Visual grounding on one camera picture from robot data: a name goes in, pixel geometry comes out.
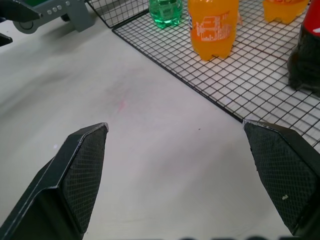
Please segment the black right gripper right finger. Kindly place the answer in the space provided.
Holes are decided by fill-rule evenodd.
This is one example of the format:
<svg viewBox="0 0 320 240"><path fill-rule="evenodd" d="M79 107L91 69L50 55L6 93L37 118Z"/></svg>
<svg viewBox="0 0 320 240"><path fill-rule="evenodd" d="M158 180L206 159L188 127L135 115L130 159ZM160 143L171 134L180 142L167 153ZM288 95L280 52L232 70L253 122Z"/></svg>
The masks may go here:
<svg viewBox="0 0 320 240"><path fill-rule="evenodd" d="M295 130L244 120L260 181L293 236L320 235L320 154Z"/></svg>

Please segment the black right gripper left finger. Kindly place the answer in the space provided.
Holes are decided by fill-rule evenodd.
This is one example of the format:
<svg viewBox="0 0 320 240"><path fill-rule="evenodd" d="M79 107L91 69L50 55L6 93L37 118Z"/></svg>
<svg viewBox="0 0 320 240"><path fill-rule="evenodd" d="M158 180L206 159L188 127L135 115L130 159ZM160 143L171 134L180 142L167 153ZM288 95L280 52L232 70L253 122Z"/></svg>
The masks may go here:
<svg viewBox="0 0 320 240"><path fill-rule="evenodd" d="M109 126L70 134L35 175L2 226L2 240L81 240L101 184Z"/></svg>

